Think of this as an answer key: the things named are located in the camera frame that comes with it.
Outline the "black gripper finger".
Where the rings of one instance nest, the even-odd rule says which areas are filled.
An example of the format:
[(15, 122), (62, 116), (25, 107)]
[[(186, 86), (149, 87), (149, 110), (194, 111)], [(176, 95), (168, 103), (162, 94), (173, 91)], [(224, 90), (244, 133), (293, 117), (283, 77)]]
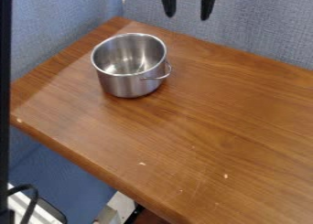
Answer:
[(162, 0), (164, 11), (169, 17), (173, 17), (177, 13), (177, 0)]
[(216, 0), (202, 0), (201, 2), (201, 19), (208, 20), (213, 11)]

